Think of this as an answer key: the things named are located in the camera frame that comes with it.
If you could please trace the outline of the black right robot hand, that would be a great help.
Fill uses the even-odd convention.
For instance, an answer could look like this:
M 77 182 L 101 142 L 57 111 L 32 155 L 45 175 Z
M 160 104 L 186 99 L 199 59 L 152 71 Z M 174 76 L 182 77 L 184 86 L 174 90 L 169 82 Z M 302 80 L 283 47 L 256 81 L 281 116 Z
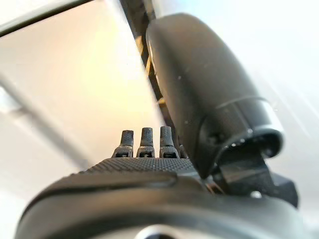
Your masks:
M 293 181 L 266 159 L 283 147 L 269 102 L 225 43 L 178 13 L 147 28 L 173 127 L 122 133 L 112 157 L 40 192 L 17 239 L 309 239 Z

